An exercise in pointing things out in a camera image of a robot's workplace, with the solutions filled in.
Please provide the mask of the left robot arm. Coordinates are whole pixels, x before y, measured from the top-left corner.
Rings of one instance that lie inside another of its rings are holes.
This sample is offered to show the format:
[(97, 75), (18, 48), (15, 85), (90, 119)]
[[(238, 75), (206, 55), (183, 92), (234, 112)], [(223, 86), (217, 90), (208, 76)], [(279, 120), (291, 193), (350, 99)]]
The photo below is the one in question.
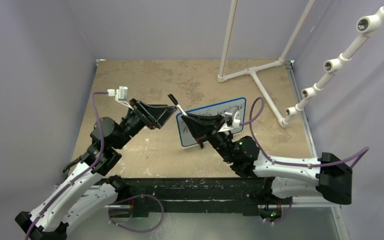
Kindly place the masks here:
[(146, 104), (131, 99), (120, 122), (110, 117), (96, 121), (91, 145), (79, 158), (73, 172), (49, 198), (32, 211), (22, 211), (16, 223), (27, 240), (65, 240), (81, 223), (104, 206), (126, 203), (129, 191), (121, 186), (120, 177), (98, 182), (121, 159), (122, 149), (140, 130), (160, 129), (177, 111), (175, 106)]

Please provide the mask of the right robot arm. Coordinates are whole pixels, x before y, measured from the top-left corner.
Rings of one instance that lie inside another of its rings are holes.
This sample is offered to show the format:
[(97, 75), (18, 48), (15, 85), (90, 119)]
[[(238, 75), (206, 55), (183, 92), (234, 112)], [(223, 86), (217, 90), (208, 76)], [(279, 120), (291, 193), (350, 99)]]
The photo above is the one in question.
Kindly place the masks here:
[(352, 203), (353, 170), (332, 153), (320, 157), (290, 158), (270, 156), (251, 136), (233, 141), (229, 133), (241, 126), (241, 114), (229, 108), (218, 115), (181, 114), (197, 142), (209, 142), (224, 162), (241, 178), (266, 178), (271, 183), (260, 196), (268, 204), (292, 196), (321, 196), (339, 205)]

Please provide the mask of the black marker cap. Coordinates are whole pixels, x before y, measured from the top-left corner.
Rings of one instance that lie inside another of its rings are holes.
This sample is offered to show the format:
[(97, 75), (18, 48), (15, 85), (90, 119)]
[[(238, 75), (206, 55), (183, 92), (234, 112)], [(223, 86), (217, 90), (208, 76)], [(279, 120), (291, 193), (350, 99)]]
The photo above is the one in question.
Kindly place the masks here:
[(179, 104), (179, 103), (178, 103), (178, 100), (174, 97), (173, 94), (168, 94), (167, 96), (168, 96), (168, 98), (171, 100), (171, 102), (172, 102), (175, 106), (177, 106), (177, 105)]

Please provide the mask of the white marker pen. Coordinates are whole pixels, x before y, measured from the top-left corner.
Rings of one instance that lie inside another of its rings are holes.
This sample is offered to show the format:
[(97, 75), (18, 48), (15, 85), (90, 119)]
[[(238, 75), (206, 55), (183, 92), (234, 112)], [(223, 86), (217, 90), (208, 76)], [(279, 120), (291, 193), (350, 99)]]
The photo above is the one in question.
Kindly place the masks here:
[(177, 104), (176, 107), (183, 116), (188, 116), (188, 114), (184, 111), (184, 109), (179, 104)]

